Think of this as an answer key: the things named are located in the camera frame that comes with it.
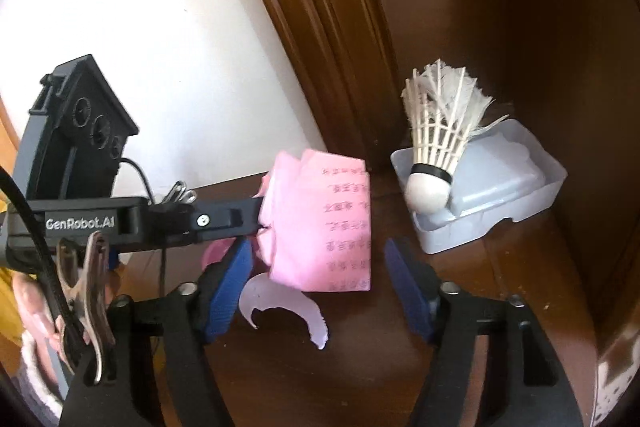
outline pink tissue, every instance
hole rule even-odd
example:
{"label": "pink tissue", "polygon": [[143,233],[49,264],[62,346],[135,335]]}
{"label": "pink tissue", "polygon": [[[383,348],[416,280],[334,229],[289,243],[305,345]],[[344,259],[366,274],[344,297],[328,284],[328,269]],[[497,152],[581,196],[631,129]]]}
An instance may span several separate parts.
{"label": "pink tissue", "polygon": [[275,282],[302,291],[370,288],[369,175],[363,160],[278,154],[260,210],[258,255]]}

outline metal clip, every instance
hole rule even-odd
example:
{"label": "metal clip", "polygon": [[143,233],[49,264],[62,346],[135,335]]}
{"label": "metal clip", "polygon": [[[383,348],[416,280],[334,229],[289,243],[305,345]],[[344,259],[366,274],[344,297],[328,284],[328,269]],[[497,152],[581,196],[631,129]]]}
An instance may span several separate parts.
{"label": "metal clip", "polygon": [[[80,276],[76,243],[62,238],[58,242],[56,253],[56,267],[63,294],[69,308],[80,319],[94,347],[96,360],[94,382],[100,383],[105,374],[106,351],[115,344],[104,302],[104,289],[108,281],[109,243],[100,232],[94,232],[89,236]],[[60,331],[60,343],[63,351],[62,358],[68,358],[65,352],[64,326]]]}
{"label": "metal clip", "polygon": [[198,195],[196,194],[196,191],[190,188],[182,195],[182,197],[178,201],[180,203],[191,204],[191,203],[195,203],[197,199],[198,199]]}
{"label": "metal clip", "polygon": [[175,182],[174,186],[171,187],[171,190],[169,190],[167,195],[162,198],[162,203],[175,203],[175,201],[180,200],[186,190],[187,184],[185,182]]}

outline brown wooden cabinet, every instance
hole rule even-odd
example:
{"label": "brown wooden cabinet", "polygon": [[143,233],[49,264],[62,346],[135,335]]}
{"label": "brown wooden cabinet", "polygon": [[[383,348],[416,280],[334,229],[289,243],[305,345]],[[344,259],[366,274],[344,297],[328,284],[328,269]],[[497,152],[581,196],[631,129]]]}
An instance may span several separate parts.
{"label": "brown wooden cabinet", "polygon": [[[629,339],[640,334],[639,1],[265,3],[329,149],[364,157],[374,171],[388,166],[406,132],[398,92],[414,67],[436,58],[464,64],[483,89],[513,104],[569,172],[554,215],[601,362],[625,367]],[[318,60],[332,72],[316,68]],[[339,116],[338,131],[329,112]]]}

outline black cable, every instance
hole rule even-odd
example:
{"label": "black cable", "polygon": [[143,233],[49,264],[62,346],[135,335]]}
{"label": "black cable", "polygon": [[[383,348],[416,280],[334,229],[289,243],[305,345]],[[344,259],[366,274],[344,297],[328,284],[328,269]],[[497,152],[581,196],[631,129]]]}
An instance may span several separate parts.
{"label": "black cable", "polygon": [[62,292],[62,286],[58,279],[56,264],[49,253],[49,247],[42,235],[42,231],[36,221],[33,211],[22,195],[20,188],[15,184],[14,179],[0,166],[0,190],[14,206],[18,212],[20,219],[24,223],[27,231],[31,235],[31,240],[36,249],[36,253],[40,260],[40,268],[44,276],[44,283],[47,286],[49,294],[58,307],[62,320],[65,323],[65,338],[70,343],[72,353],[79,354],[84,348],[84,340],[82,339],[82,326],[78,318],[71,312],[69,305],[66,303],[65,295]]}
{"label": "black cable", "polygon": [[149,198],[149,202],[151,204],[155,203],[154,195],[151,192],[151,185],[149,185],[149,180],[146,179],[146,176],[144,171],[142,170],[142,167],[140,167],[140,165],[135,163],[133,160],[130,160],[129,158],[120,158],[120,163],[126,163],[128,165],[131,165],[138,172],[138,174],[140,175],[140,179],[145,185],[146,196]]}
{"label": "black cable", "polygon": [[[151,203],[154,203],[154,195],[151,192],[151,185],[146,179],[145,173],[142,167],[129,158],[120,158],[120,163],[126,163],[131,165],[140,175],[143,184],[145,185],[146,195]],[[164,297],[164,284],[166,281],[166,248],[162,248],[160,252],[160,270],[158,272],[158,293],[160,297]]]}

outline white wall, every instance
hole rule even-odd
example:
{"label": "white wall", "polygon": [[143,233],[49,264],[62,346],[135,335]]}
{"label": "white wall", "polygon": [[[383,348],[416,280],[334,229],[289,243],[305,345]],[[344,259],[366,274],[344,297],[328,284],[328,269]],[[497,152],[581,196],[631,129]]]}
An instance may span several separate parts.
{"label": "white wall", "polygon": [[[94,55],[140,127],[154,191],[266,171],[324,148],[261,0],[0,0],[0,96],[18,134],[43,74]],[[123,166],[115,193],[140,193]]]}

